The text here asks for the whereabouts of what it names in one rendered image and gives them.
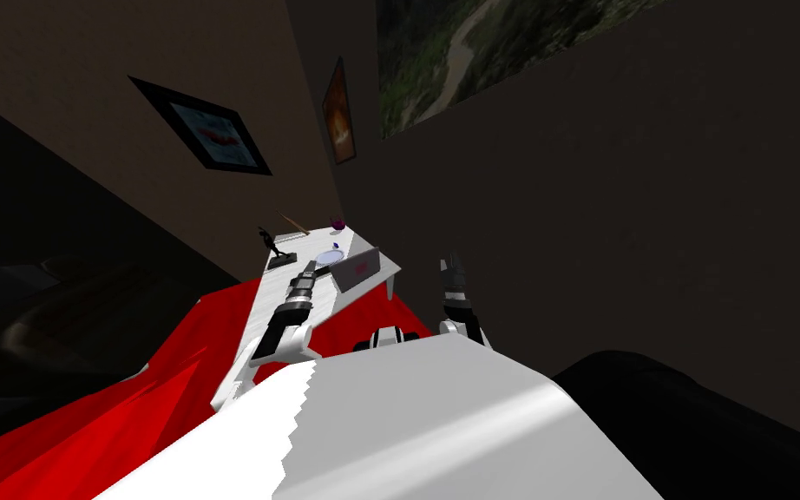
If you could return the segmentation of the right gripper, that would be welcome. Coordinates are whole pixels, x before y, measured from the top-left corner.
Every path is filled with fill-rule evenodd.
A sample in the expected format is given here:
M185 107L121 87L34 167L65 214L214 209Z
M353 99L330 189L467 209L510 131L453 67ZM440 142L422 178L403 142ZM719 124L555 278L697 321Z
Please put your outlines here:
M466 300L466 273L458 253L449 255L449 266L446 259L440 259L441 280L445 300Z

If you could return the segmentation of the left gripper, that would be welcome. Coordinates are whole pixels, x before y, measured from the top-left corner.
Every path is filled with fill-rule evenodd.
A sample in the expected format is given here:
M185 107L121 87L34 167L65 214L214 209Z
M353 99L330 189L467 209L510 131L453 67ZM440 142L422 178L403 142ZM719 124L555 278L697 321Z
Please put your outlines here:
M291 295L309 295L313 288L317 274L317 261L311 260L305 265L305 269L291 281Z

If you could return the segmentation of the white table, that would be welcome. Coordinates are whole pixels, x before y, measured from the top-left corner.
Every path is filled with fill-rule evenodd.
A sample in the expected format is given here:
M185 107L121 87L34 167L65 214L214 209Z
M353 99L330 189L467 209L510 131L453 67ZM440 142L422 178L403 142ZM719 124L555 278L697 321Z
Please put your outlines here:
M312 311L308 321L301 326L289 328L273 355L255 359L253 355L260 343L260 337L265 333L267 323L290 293L290 281L302 273L306 265L316 260L320 254L332 250L334 244L338 244L338 249L343 252L346 260L373 248L371 243L355 233L351 227L340 231L324 227L313 229L308 234L280 235L275 243L279 249L295 253L298 261L289 266L264 271L236 355L211 399L210 405L215 411L229 406L235 399L250 391L255 386L252 379L260 366L270 362L293 364L318 359L320 354L309 347L313 328L382 284L386 285L387 297L391 299L394 276L401 270L384 253L379 253L378 272L346 293L338 289L331 276L317 279L312 286Z

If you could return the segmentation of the black figure statue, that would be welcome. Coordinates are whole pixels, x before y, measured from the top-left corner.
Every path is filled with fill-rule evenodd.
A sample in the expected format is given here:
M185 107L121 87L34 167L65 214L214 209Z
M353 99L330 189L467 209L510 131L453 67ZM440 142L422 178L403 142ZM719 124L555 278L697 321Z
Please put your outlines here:
M259 237L263 240L266 248L273 253L273 256L270 256L266 264L266 271L291 265L298 261L298 257L295 253L286 253L279 250L274 238L263 227L259 227Z

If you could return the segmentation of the grey laptop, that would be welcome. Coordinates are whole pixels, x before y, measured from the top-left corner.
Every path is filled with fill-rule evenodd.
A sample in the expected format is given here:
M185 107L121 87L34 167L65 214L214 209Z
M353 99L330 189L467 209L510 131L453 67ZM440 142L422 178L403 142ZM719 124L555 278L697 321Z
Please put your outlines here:
M381 270L377 247L330 264L330 274L341 293L347 293Z

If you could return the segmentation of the orange picture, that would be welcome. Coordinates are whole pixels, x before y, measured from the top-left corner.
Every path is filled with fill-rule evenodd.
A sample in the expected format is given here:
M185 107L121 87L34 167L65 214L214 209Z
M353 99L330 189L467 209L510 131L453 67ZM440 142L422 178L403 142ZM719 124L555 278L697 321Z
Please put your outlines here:
M322 112L334 164L339 165L354 159L357 150L347 93L345 65L341 57L336 61L325 91Z

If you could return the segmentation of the black framed picture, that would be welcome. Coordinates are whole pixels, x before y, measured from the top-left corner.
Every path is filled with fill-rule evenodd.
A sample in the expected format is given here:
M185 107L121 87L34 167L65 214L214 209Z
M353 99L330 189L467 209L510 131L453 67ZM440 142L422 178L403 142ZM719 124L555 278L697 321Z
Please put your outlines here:
M272 176L239 113L131 76L203 167Z

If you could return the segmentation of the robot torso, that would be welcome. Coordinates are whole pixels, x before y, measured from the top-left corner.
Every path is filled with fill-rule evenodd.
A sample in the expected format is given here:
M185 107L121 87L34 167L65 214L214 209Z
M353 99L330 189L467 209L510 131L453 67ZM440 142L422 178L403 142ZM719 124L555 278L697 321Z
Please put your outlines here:
M289 365L95 500L663 500L555 382L458 334Z

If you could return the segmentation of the large landscape picture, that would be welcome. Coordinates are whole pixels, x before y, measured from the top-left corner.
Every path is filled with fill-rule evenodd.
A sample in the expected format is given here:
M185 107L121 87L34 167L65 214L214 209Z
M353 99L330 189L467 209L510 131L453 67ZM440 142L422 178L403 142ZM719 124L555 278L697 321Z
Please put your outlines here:
M376 0L381 138L666 0Z

